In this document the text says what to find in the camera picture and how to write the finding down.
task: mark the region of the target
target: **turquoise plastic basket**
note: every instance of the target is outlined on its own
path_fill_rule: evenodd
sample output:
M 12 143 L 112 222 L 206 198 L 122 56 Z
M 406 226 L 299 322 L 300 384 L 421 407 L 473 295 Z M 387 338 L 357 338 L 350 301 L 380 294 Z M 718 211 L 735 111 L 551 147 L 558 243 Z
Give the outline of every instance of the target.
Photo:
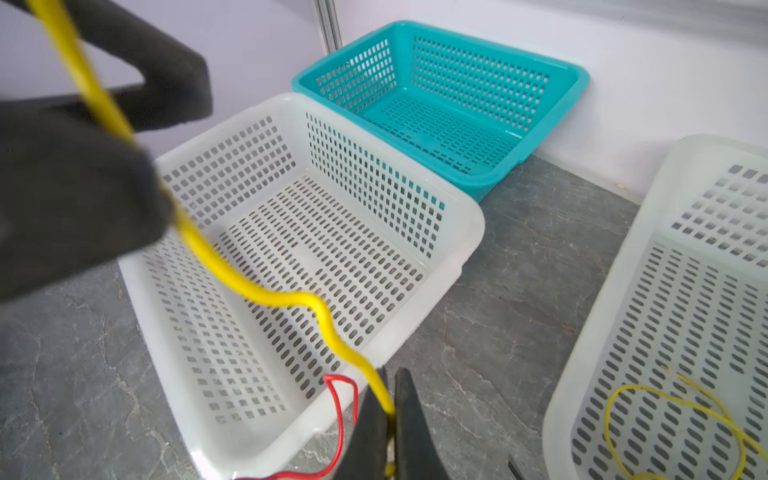
M 544 140 L 588 82 L 577 65 L 397 22 L 307 68 L 293 89 L 480 201 Z

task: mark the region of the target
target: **bent red wire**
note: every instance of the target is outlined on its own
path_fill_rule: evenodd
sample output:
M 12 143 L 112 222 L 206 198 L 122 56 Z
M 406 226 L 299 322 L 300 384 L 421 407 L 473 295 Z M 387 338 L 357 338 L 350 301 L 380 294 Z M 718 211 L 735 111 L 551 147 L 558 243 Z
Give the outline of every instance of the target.
M 342 417 L 339 395 L 336 393 L 336 389 L 333 388 L 332 382 L 339 381 L 349 383 L 352 386 L 354 398 L 352 407 L 352 420 L 355 423 L 357 423 L 357 383 L 344 375 L 324 375 L 323 380 L 325 380 L 325 382 L 328 384 L 328 390 L 331 391 L 333 403 L 336 405 L 336 419 L 339 422 L 339 443 L 336 444 L 336 454 L 333 456 L 333 460 L 331 460 L 328 466 L 317 473 L 283 471 L 273 473 L 272 475 L 264 478 L 238 478 L 237 480 L 280 480 L 281 478 L 294 478 L 295 480 L 318 480 L 319 478 L 328 475 L 333 470 L 333 468 L 336 466 L 336 463 L 339 462 L 339 458 L 341 458 L 341 451 L 342 447 L 344 446 L 344 418 Z

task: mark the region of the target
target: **gray table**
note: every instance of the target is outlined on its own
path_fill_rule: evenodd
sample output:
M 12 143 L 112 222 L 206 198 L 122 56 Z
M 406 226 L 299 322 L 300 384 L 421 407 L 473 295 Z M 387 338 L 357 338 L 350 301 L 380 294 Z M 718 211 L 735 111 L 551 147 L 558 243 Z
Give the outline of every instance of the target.
M 531 158 L 482 209 L 480 247 L 387 367 L 411 369 L 453 480 L 512 479 L 510 458 L 545 479 L 547 404 L 637 206 Z M 334 427 L 291 466 L 335 447 Z M 0 477 L 197 478 L 115 263 L 0 306 Z

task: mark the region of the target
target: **yellow wire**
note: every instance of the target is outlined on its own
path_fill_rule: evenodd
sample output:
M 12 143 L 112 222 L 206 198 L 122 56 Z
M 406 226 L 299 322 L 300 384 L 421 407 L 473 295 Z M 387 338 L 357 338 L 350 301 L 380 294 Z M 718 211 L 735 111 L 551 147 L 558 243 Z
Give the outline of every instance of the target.
M 61 0 L 28 0 L 31 10 L 45 25 L 61 60 L 69 71 L 75 84 L 80 89 L 86 105 L 91 109 L 101 126 L 133 145 L 136 141 L 133 129 L 126 120 L 120 108 L 106 92 L 93 72 L 88 57 L 80 49 L 79 35 L 76 27 L 69 18 Z M 339 357 L 359 368 L 368 379 L 371 390 L 379 399 L 382 409 L 394 419 L 395 403 L 384 386 L 376 369 L 362 355 L 349 348 L 333 327 L 333 318 L 323 299 L 312 293 L 275 293 L 257 286 L 232 268 L 222 259 L 213 247 L 208 244 L 203 235 L 197 230 L 181 207 L 175 207 L 176 228 L 190 250 L 211 272 L 229 288 L 246 297 L 248 300 L 266 306 L 308 306 L 315 312 L 320 333 L 328 347 Z
M 613 406 L 616 398 L 618 398 L 619 394 L 622 393 L 625 390 L 644 390 L 646 392 L 651 392 L 655 395 L 658 395 L 660 397 L 664 397 L 667 400 L 670 400 L 671 402 L 680 403 L 681 405 L 685 405 L 687 407 L 691 407 L 692 409 L 699 410 L 700 412 L 704 412 L 707 415 L 713 416 L 715 419 L 723 423 L 724 425 L 727 425 L 728 428 L 733 430 L 734 435 L 737 437 L 739 442 L 739 453 L 740 453 L 740 460 L 739 465 L 737 466 L 736 472 L 733 474 L 733 477 L 731 477 L 731 480 L 737 480 L 744 468 L 746 467 L 746 448 L 744 448 L 744 441 L 748 442 L 761 456 L 763 456 L 764 459 L 768 462 L 768 453 L 766 453 L 765 450 L 763 450 L 762 447 L 760 447 L 760 444 L 755 442 L 752 437 L 748 436 L 741 428 L 739 428 L 738 425 L 733 423 L 730 420 L 730 417 L 728 416 L 728 411 L 725 409 L 723 404 L 712 394 L 710 394 L 707 390 L 703 389 L 702 387 L 698 386 L 695 382 L 685 378 L 684 376 L 677 374 L 677 376 L 682 379 L 685 383 L 687 383 L 690 386 L 693 386 L 700 392 L 702 392 L 704 395 L 708 396 L 711 400 L 713 400 L 717 406 L 723 410 L 723 414 L 717 413 L 713 411 L 712 409 L 708 409 L 706 407 L 697 405 L 693 402 L 689 402 L 685 399 L 677 398 L 676 396 L 669 395 L 668 393 L 662 392 L 660 390 L 651 388 L 650 386 L 646 385 L 622 385 L 619 388 L 615 389 L 614 392 L 611 394 L 610 397 L 608 397 L 607 405 L 605 406 L 605 442 L 608 444 L 608 449 L 611 450 L 611 454 L 614 457 L 614 460 L 616 460 L 616 463 L 619 465 L 619 468 L 621 471 L 626 475 L 629 480 L 667 480 L 665 477 L 662 477 L 661 475 L 651 473 L 651 472 L 642 472 L 638 473 L 636 475 L 632 475 L 629 470 L 627 470 L 627 467 L 624 466 L 624 463 L 621 461 L 621 457 L 619 456 L 618 452 L 616 451 L 616 448 L 614 447 L 613 440 L 611 440 L 611 407 Z

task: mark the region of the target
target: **plastic basket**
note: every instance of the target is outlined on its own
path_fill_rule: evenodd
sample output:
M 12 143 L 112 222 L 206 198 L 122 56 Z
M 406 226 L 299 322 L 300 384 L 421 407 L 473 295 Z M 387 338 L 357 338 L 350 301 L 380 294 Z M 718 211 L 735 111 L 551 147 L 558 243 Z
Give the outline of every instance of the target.
M 480 201 L 587 86 L 563 61 L 413 22 L 328 55 L 293 89 L 329 105 Z
M 312 291 L 380 366 L 455 282 L 485 228 L 470 197 L 301 94 L 272 98 L 157 160 L 206 238 L 251 280 Z M 245 301 L 175 230 L 120 260 L 198 472 L 265 476 L 335 421 L 324 374 L 364 377 L 304 307 Z M 339 388 L 348 405 L 351 389 Z
M 622 384 L 718 410 L 677 374 L 768 447 L 766 202 L 764 149 L 702 135 L 667 155 L 547 410 L 552 480 L 624 479 L 603 434 L 606 400 Z M 634 474 L 730 480 L 739 461 L 725 425 L 649 393 L 619 397 L 611 438 Z M 746 467 L 742 478 L 768 478 L 759 455 Z

